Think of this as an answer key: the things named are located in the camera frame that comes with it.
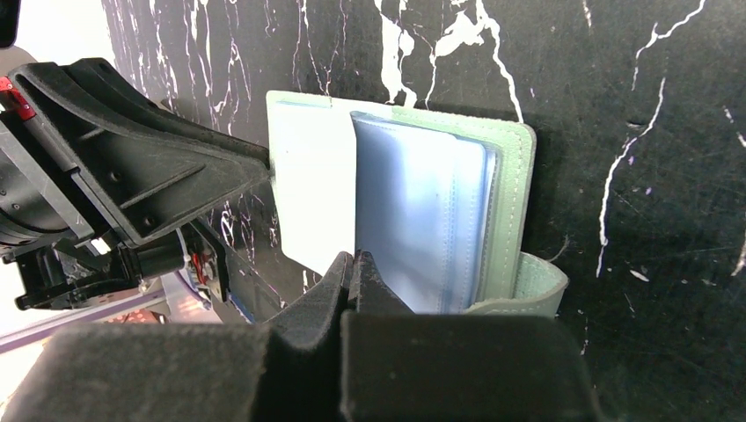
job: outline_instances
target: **green wallet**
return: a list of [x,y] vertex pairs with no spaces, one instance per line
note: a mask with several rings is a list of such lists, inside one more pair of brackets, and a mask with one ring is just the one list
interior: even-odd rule
[[520,252],[530,127],[286,91],[267,117],[286,256],[371,251],[416,312],[554,316],[567,276]]

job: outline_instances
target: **robotic claw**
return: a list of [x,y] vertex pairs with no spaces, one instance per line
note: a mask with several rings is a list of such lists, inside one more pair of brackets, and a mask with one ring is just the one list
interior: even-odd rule
[[[26,64],[0,83],[0,253],[18,263],[20,309],[94,306],[186,261],[194,267],[194,256],[215,267],[205,280],[212,300],[228,301],[225,249],[201,215],[267,180],[266,149],[158,109],[100,59]],[[4,420],[599,414],[558,323],[415,315],[359,251],[340,253],[317,286],[264,324],[63,331]]]

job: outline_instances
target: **marble tabletop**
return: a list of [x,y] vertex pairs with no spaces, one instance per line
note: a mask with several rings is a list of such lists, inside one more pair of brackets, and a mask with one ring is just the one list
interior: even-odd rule
[[[104,0],[116,68],[267,145],[268,90],[517,120],[538,135],[523,249],[620,420],[746,418],[746,8],[735,0]],[[308,204],[319,207],[324,204]],[[270,315],[315,274],[268,186],[206,216]]]

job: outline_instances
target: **green leather edge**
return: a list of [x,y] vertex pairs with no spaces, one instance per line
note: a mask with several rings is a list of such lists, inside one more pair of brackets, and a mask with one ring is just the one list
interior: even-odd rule
[[551,263],[520,252],[537,144],[536,135],[529,126],[365,101],[270,91],[267,108],[277,102],[370,113],[391,121],[470,138],[482,142],[486,148],[499,151],[500,167],[495,172],[495,190],[489,204],[489,235],[486,237],[477,303],[466,312],[554,316],[567,287],[567,276]]

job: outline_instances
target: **white floor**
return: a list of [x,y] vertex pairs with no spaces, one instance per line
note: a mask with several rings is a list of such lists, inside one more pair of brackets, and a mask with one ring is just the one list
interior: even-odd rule
[[[37,62],[70,64],[84,57],[102,57],[113,63],[106,15],[99,0],[31,0],[21,2],[16,45]],[[19,311],[13,302],[23,294],[15,265],[0,264],[0,334],[18,330],[49,317],[45,311]],[[0,416],[5,398],[23,380],[41,345],[30,345],[0,355]]]

